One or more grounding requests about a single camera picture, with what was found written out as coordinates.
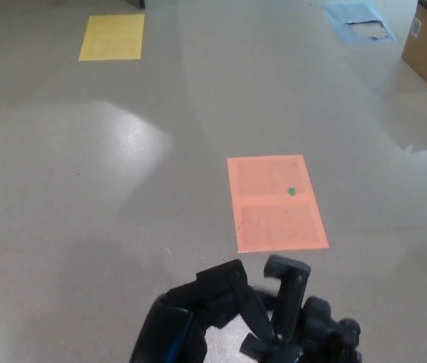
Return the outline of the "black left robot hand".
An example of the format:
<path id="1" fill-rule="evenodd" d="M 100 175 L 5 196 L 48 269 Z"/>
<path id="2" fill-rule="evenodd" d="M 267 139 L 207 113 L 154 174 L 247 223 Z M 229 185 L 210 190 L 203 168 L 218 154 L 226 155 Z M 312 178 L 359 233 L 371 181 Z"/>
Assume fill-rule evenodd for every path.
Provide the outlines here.
<path id="1" fill-rule="evenodd" d="M 275 300 L 248 283 L 239 259 L 200 271 L 194 281 L 168 290 L 153 302 L 129 360 L 203 362 L 207 330 L 222 329 L 238 316 L 251 330 L 243 352 L 255 358 L 277 354 L 287 344 L 267 315 Z"/>

